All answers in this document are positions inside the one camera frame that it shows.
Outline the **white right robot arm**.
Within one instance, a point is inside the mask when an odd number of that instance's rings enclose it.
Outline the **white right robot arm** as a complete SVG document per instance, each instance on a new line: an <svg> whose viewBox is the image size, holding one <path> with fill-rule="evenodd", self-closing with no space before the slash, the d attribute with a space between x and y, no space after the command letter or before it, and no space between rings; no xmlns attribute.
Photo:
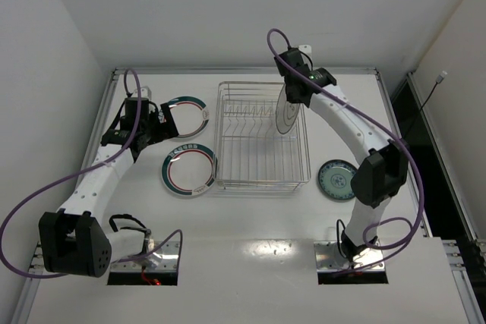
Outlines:
<svg viewBox="0 0 486 324"><path fill-rule="evenodd" d="M343 257L352 260L376 242L383 212L406 182L408 159L383 131L350 111L336 78L323 68L312 71L299 49L288 48L275 62L285 83L276 108L277 130L287 134L303 105L328 123L359 164L351 179L352 216L337 244Z"/></svg>

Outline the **blue floral green plate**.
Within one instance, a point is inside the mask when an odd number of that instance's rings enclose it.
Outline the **blue floral green plate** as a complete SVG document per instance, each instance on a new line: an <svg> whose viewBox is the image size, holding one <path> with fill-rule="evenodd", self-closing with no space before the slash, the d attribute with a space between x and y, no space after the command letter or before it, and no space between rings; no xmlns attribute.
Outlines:
<svg viewBox="0 0 486 324"><path fill-rule="evenodd" d="M317 174L320 191L331 200L347 202L355 198L351 180L357 168L342 159L332 159L325 162Z"/></svg>

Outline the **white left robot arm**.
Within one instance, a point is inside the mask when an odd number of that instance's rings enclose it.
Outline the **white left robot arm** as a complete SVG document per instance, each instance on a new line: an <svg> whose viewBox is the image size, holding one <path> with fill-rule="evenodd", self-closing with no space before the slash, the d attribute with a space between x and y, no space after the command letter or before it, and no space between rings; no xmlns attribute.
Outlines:
<svg viewBox="0 0 486 324"><path fill-rule="evenodd" d="M103 134L95 162L56 212L39 220L47 272L99 278L113 262L149 254L151 231L121 227L105 232L103 216L118 183L141 152L178 136L169 104L156 107L147 97L128 97Z"/></svg>

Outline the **white plate with grey rim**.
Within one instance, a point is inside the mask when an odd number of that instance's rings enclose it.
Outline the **white plate with grey rim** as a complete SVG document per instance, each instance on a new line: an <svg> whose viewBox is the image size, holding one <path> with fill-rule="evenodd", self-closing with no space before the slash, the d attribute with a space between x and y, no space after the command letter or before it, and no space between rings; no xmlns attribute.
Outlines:
<svg viewBox="0 0 486 324"><path fill-rule="evenodd" d="M291 103L287 100L286 87L283 86L276 104L275 118L276 129L282 135L292 129L300 111L298 103Z"/></svg>

